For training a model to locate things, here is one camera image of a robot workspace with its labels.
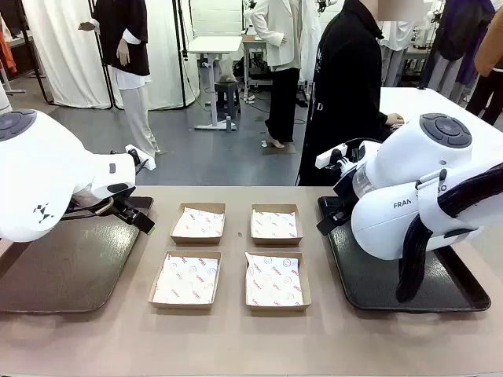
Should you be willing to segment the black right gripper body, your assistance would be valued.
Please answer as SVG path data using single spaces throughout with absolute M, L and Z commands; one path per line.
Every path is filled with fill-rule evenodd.
M 356 204 L 356 194 L 353 188 L 352 178 L 341 178 L 334 185 L 333 191 L 341 202 L 340 213 L 342 219 L 347 221 L 351 217 L 352 210 Z

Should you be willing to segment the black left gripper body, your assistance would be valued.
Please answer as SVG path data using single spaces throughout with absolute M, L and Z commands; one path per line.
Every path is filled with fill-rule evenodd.
M 124 222 L 133 222 L 138 216 L 136 207 L 131 206 L 124 198 L 117 197 L 113 200 L 112 214 Z

